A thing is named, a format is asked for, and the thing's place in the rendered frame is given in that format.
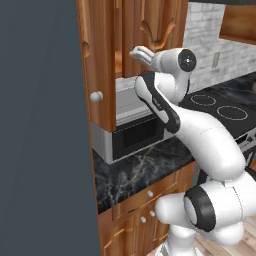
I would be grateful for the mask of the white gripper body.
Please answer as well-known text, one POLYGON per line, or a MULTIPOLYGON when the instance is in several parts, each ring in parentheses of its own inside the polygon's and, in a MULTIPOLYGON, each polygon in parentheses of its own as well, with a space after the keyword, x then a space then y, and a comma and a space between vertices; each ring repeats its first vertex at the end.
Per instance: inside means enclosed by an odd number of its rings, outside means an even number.
POLYGON ((133 50, 130 51, 129 55, 139 61, 142 61, 144 64, 151 66, 155 54, 145 46, 136 46, 133 50))

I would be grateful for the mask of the wooden base cabinet door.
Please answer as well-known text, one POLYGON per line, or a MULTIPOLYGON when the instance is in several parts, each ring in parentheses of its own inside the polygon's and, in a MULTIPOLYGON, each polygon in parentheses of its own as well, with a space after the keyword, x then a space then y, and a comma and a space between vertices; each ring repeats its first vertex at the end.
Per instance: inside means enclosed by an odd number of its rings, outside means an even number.
POLYGON ((148 230, 145 235, 147 256, 153 256, 155 249, 164 242, 168 235, 169 225, 161 223, 157 216, 151 217, 149 212, 148 230))
POLYGON ((143 256, 146 223, 134 214, 100 235, 100 256, 143 256))

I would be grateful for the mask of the silver microwave oven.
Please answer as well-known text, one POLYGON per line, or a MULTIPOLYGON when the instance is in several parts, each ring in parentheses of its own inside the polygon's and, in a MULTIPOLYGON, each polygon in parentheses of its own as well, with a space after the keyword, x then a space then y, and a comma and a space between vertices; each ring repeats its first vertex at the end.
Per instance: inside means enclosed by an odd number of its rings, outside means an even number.
POLYGON ((107 164, 172 137, 132 87, 116 92, 116 130, 108 132, 93 122, 90 130, 92 148, 107 164))

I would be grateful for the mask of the wooden range hood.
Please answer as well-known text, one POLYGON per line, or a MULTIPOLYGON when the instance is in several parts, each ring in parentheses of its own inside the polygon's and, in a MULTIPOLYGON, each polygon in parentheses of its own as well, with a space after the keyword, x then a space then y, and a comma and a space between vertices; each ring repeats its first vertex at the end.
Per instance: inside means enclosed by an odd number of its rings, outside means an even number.
POLYGON ((256 5, 227 5, 219 37, 256 45, 256 5))

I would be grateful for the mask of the black hob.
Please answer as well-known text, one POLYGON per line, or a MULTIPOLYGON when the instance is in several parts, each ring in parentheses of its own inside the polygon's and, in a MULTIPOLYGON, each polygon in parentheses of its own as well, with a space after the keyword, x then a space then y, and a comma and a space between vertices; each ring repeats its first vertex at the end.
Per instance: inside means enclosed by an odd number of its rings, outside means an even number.
POLYGON ((256 112, 205 90, 188 94, 180 106, 209 113, 237 139, 256 128, 256 112))

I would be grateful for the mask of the dark grey fridge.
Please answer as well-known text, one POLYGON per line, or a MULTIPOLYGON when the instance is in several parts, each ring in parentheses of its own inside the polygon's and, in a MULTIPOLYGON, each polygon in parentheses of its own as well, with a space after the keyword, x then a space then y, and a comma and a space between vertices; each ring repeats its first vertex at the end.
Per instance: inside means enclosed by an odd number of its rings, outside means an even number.
POLYGON ((100 256, 75 0, 0 0, 0 256, 100 256))

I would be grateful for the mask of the wooden drawer front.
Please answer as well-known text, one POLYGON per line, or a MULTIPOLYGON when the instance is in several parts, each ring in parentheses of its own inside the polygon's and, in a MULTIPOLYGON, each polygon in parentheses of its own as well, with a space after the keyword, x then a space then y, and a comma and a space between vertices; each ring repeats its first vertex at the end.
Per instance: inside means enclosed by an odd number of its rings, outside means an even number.
POLYGON ((112 208, 112 219, 117 220, 126 214, 136 211, 152 200, 157 199, 166 190, 175 187, 180 176, 181 171, 176 171, 117 204, 112 208), (148 191, 154 193, 152 198, 148 196, 148 191))

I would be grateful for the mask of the wooden wall cabinet door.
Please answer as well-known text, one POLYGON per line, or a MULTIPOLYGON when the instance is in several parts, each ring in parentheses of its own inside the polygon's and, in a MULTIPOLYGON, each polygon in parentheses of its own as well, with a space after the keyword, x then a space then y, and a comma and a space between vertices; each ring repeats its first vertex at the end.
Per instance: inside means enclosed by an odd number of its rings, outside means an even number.
POLYGON ((84 91, 89 120, 112 132, 116 128, 114 0, 76 0, 84 91), (90 94, 103 93, 93 103, 90 94))
POLYGON ((122 0, 122 76, 147 70, 129 52, 146 46, 153 52, 183 44, 188 0, 122 0))

